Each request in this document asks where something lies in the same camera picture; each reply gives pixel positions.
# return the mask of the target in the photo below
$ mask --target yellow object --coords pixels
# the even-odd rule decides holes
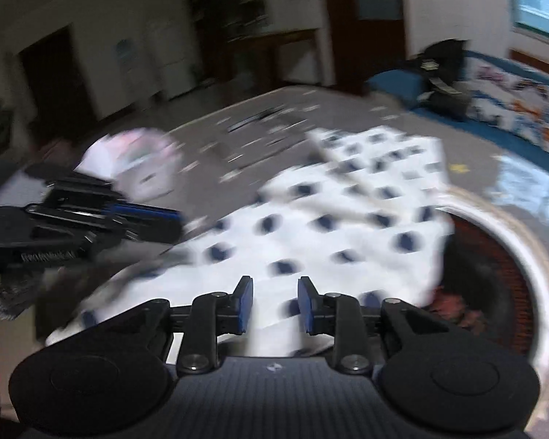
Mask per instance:
[[[470,169],[468,168],[467,165],[464,165],[462,163],[452,163],[449,165],[449,170],[450,171],[455,171],[456,173],[468,173],[470,171]]]

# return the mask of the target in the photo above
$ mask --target plastic bag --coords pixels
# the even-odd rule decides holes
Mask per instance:
[[[115,190],[140,203],[174,190],[183,194],[182,167],[183,154],[176,140],[160,130],[135,128],[99,139],[76,170],[112,180]]]

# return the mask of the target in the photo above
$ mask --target door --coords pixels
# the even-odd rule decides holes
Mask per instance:
[[[37,107],[33,131],[40,145],[56,138],[77,143],[97,127],[68,27],[24,49],[20,60]]]
[[[406,58],[402,0],[326,0],[337,88],[360,94],[365,81]]]

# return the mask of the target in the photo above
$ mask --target blue mat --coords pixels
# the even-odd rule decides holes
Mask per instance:
[[[464,122],[458,122],[448,117],[437,115],[427,109],[417,108],[413,109],[412,112],[422,117],[449,125],[450,127],[458,128],[458,130],[464,130],[478,137],[482,137],[483,139],[490,140],[490,142],[495,143],[500,148],[512,151],[549,172],[549,153],[510,132],[499,130],[498,128],[490,127],[484,122],[470,119]]]

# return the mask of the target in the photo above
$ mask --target dark doorway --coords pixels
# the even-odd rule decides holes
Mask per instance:
[[[360,94],[406,58],[402,0],[326,0],[337,88]]]
[[[31,130],[39,145],[53,139],[80,142],[98,124],[85,80],[75,60],[69,27],[20,53],[37,106]]]

